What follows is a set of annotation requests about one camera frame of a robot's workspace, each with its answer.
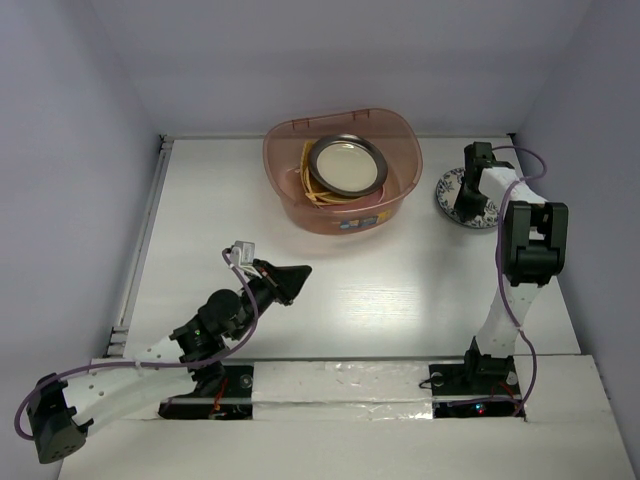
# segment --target white wall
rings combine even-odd
[[[385,106],[421,132],[504,134],[589,0],[93,3],[165,133],[264,133]]]
[[[516,140],[549,162],[541,193],[569,206],[563,291],[640,473],[638,20],[637,0],[594,0]]]
[[[3,1],[0,45],[0,478],[53,479],[13,414],[105,346],[159,144],[87,2]]]

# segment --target purple cable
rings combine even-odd
[[[231,262],[231,259],[229,258],[229,250],[228,249],[225,249],[225,250],[222,251],[222,258],[224,258],[224,261],[226,262],[226,264],[233,271],[233,273],[236,275],[236,277],[238,277],[238,280],[240,280],[240,283],[242,284],[242,288],[244,288],[245,292],[247,292],[247,297],[249,297],[249,301],[251,302],[251,308],[253,308],[254,321],[251,324],[251,327],[249,328],[249,330],[247,331],[247,334],[244,336],[244,338],[235,347],[231,348],[230,350],[222,351],[222,352],[214,355],[211,358],[207,358],[205,360],[199,360],[197,362],[189,362],[189,363],[179,363],[179,362],[174,362],[174,363],[140,362],[138,364],[136,362],[123,360],[123,361],[120,361],[120,362],[97,363],[97,364],[94,364],[94,365],[83,365],[81,367],[72,368],[71,370],[67,370],[65,372],[59,373],[59,374],[57,374],[57,375],[55,375],[55,376],[53,376],[51,378],[48,378],[44,382],[39,383],[38,385],[36,385],[36,387],[33,390],[31,390],[31,392],[29,392],[29,394],[24,398],[24,400],[22,400],[22,402],[18,406],[18,411],[16,412],[16,415],[15,415],[15,417],[13,419],[13,427],[14,427],[16,433],[18,434],[18,436],[20,438],[25,439],[25,440],[33,441],[33,436],[29,435],[28,433],[26,433],[22,429],[22,427],[20,425],[20,419],[22,417],[22,413],[24,412],[25,408],[27,408],[27,405],[29,405],[29,402],[34,397],[34,395],[36,395],[43,388],[45,388],[45,387],[47,387],[47,386],[51,385],[52,383],[55,383],[55,382],[57,382],[59,380],[62,380],[64,378],[70,377],[72,375],[76,375],[78,373],[89,372],[91,370],[98,370],[98,369],[101,369],[101,368],[132,368],[132,367],[133,368],[137,368],[137,367],[155,368],[155,369],[160,369],[160,368],[201,368],[201,367],[207,366],[207,365],[209,365],[211,363],[215,363],[215,362],[219,362],[220,360],[224,360],[229,355],[232,355],[235,352],[237,352],[238,350],[240,350],[249,341],[249,339],[253,336],[253,334],[256,331],[256,328],[258,327],[258,318],[260,317],[260,313],[258,311],[258,302],[256,301],[256,298],[253,295],[253,292],[249,288],[249,284],[244,279],[244,276],[242,275],[240,270],[238,270],[238,268],[235,265],[233,265],[233,263]]]
[[[527,182],[530,180],[539,180],[542,177],[544,177],[547,174],[547,162],[545,162],[540,155],[538,155],[534,151],[529,150],[528,148],[525,148],[525,147],[519,147],[517,145],[502,145],[502,146],[493,148],[494,151],[504,150],[504,149],[520,150],[522,152],[526,152],[529,155],[538,159],[538,161],[540,162],[540,165],[542,165],[542,172],[540,172],[539,174],[522,177],[519,180],[516,180],[515,182],[513,182],[511,185],[509,185],[509,188],[507,188],[507,191],[502,197],[502,203],[500,204],[500,210],[498,212],[498,243],[496,245],[496,269],[498,270],[498,289],[500,290],[500,298],[502,299],[502,303],[504,304],[504,308],[507,311],[507,315],[509,315],[511,322],[513,322],[513,325],[518,329],[518,332],[520,333],[520,338],[522,338],[524,343],[527,344],[527,346],[529,347],[529,350],[531,351],[531,362],[533,363],[533,366],[531,369],[531,382],[529,383],[529,388],[527,388],[527,391],[524,394],[524,397],[522,397],[522,400],[520,401],[511,399],[511,398],[508,399],[504,397],[500,397],[500,398],[487,397],[487,398],[476,398],[473,400],[462,400],[459,402],[451,402],[451,405],[469,405],[472,403],[479,403],[479,402],[499,402],[499,401],[505,401],[505,400],[512,401],[513,403],[518,403],[518,408],[513,413],[513,416],[516,417],[524,408],[524,404],[526,403],[526,401],[529,400],[529,397],[531,396],[531,392],[533,392],[533,387],[536,384],[536,379],[538,377],[538,355],[536,353],[535,347],[533,346],[533,343],[531,343],[531,340],[527,338],[527,336],[524,333],[524,330],[522,329],[522,325],[520,324],[515,314],[513,313],[513,310],[511,309],[511,305],[509,305],[509,301],[507,300],[507,294],[504,290],[504,281],[502,278],[502,255],[501,255],[502,227],[504,224],[504,213],[505,213],[505,210],[507,209],[507,204],[509,203],[509,197],[511,196],[511,192],[513,192],[513,189],[516,188],[516,186],[522,182]]]

